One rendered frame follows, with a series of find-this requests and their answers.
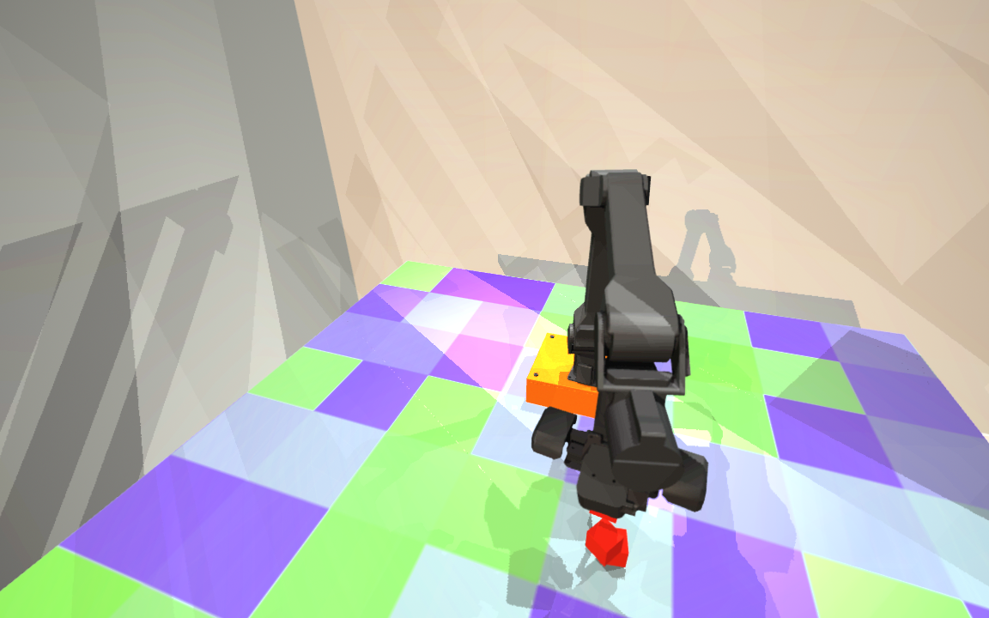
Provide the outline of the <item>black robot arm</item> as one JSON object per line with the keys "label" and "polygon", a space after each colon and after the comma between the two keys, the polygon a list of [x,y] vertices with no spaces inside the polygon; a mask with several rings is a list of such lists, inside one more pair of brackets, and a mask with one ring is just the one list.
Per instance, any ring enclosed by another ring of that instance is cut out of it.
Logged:
{"label": "black robot arm", "polygon": [[[686,396],[689,337],[674,292],[656,275],[649,186],[637,169],[590,171],[579,182],[592,242],[585,300],[567,328],[567,380],[597,388],[608,445],[587,435],[577,493],[582,508],[610,518],[646,512],[649,492],[684,472],[664,402]],[[671,372],[654,361],[670,361]]]}

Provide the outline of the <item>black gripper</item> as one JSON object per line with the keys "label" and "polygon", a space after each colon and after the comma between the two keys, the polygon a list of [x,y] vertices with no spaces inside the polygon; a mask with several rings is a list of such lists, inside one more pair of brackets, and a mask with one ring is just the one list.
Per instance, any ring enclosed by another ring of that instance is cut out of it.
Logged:
{"label": "black gripper", "polygon": [[[594,409],[594,420],[592,430],[576,429],[572,427],[576,423],[577,415],[573,412],[557,409],[548,406],[537,422],[532,432],[532,450],[536,454],[558,460],[561,458],[564,445],[566,447],[566,457],[564,464],[572,470],[580,472],[582,464],[582,446],[587,441],[587,435],[592,432],[602,435],[602,442],[607,443],[607,426],[605,426],[604,416],[598,409]],[[682,480],[675,482],[671,488],[662,490],[664,499],[674,506],[681,507],[691,512],[698,512],[704,504],[707,493],[707,477],[709,476],[709,461],[704,455],[689,452],[679,447],[682,453],[684,472]]]}

